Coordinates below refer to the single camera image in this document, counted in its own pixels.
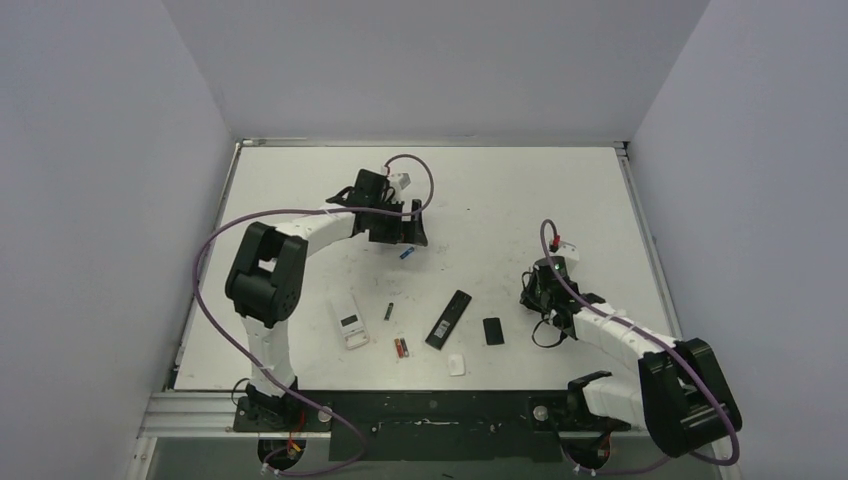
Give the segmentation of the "black battery cover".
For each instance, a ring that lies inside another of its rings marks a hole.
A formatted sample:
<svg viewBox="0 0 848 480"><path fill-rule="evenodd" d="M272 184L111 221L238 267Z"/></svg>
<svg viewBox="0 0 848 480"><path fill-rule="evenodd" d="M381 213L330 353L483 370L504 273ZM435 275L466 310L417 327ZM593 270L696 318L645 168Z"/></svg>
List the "black battery cover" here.
<svg viewBox="0 0 848 480"><path fill-rule="evenodd" d="M503 345L505 343L502 324L499 318L484 318L482 323L487 346Z"/></svg>

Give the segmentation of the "black bar tool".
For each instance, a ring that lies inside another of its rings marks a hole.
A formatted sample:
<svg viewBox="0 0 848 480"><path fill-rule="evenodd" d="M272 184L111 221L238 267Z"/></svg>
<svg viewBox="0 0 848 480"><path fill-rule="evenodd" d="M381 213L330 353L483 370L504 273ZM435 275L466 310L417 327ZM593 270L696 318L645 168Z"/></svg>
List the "black bar tool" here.
<svg viewBox="0 0 848 480"><path fill-rule="evenodd" d="M457 290L427 335L425 344L436 350L441 350L471 300L471 295L462 290Z"/></svg>

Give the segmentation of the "white red remote control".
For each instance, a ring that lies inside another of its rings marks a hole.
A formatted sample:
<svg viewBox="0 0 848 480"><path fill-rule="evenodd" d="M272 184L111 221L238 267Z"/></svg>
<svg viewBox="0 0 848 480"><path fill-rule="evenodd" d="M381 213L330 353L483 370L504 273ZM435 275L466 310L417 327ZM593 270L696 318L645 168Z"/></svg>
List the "white red remote control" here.
<svg viewBox="0 0 848 480"><path fill-rule="evenodd" d="M354 350L370 341L364 317L352 294L337 295L330 299L335 325L347 350Z"/></svg>

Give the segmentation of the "red AAA battery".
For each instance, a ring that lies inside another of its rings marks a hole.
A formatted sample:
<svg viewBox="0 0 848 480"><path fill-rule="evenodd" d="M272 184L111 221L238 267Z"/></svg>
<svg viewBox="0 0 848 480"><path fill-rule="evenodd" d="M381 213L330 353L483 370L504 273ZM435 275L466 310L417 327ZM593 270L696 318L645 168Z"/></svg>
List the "red AAA battery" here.
<svg viewBox="0 0 848 480"><path fill-rule="evenodd" d="M394 345L395 345L395 349L396 349L396 353L397 353L398 358L399 359L404 358L404 351L403 351L403 347L402 347L402 344L400 342L400 339L395 338L394 339Z"/></svg>

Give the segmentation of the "white battery cover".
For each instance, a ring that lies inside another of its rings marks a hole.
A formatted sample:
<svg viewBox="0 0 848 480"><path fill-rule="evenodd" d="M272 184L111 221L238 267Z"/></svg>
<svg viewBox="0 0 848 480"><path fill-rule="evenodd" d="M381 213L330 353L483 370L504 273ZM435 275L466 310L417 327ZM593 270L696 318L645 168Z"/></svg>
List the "white battery cover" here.
<svg viewBox="0 0 848 480"><path fill-rule="evenodd" d="M451 377L460 377L466 374L466 365L463 355L450 354L448 356L448 372Z"/></svg>

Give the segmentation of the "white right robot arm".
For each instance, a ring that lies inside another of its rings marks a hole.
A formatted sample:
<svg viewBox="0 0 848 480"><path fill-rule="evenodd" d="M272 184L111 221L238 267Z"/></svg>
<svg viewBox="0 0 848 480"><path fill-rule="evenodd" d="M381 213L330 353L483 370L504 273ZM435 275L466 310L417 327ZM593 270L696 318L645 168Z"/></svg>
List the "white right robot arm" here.
<svg viewBox="0 0 848 480"><path fill-rule="evenodd" d="M580 293L562 256L541 259L523 273L519 302L555 328L561 340L590 345L627 368L633 379L598 371L571 381L568 421L593 427L602 418L645 430L666 456L695 455L727 439L739 453L743 421L713 349L638 325L603 297Z"/></svg>

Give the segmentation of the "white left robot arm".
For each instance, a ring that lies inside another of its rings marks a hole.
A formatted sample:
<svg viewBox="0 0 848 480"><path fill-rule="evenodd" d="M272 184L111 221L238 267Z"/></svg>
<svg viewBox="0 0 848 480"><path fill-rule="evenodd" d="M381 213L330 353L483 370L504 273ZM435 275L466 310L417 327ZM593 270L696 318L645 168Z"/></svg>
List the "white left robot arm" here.
<svg viewBox="0 0 848 480"><path fill-rule="evenodd" d="M250 223L225 282L225 295L248 336L251 377L244 411L277 431L288 430L304 408L296 399L288 320L301 299L310 256L366 234L372 243L425 247L423 210L431 198L405 202L406 173L362 169L353 185L327 198L313 213L269 225Z"/></svg>

